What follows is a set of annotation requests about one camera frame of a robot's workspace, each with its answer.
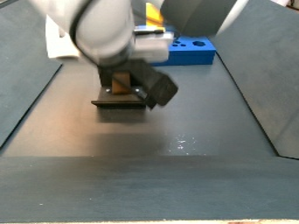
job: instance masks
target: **robotic arm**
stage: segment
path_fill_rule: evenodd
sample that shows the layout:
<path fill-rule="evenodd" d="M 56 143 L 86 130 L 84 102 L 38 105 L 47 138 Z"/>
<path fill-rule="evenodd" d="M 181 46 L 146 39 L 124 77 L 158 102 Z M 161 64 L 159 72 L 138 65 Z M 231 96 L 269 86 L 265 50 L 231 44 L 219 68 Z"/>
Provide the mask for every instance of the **robotic arm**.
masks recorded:
<path fill-rule="evenodd" d="M 130 89 L 126 93 L 134 94 L 150 108 L 157 104 L 166 105 L 178 87 L 169 75 L 157 71 L 147 61 L 157 58 L 157 47 L 158 54 L 165 54 L 163 59 L 167 60 L 169 47 L 165 41 L 152 41 L 159 37 L 138 37 L 131 0 L 31 1 L 70 34 L 75 46 L 98 66 L 106 92 L 116 83 Z M 217 34 L 237 1 L 190 0 L 187 3 L 186 0 L 143 0 L 162 10 L 166 21 L 189 36 Z M 115 75 L 123 72 L 130 73 L 131 81 Z"/>

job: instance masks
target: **blue foam block with holes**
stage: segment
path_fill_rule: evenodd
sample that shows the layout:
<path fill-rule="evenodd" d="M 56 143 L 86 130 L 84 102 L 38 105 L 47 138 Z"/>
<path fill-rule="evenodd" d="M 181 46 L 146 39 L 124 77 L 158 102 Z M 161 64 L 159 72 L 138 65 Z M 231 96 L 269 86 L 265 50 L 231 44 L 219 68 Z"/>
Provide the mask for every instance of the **blue foam block with holes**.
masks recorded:
<path fill-rule="evenodd" d="M 166 62 L 154 63 L 161 66 L 211 65 L 217 49 L 207 38 L 181 37 L 170 45 L 170 58 Z"/>

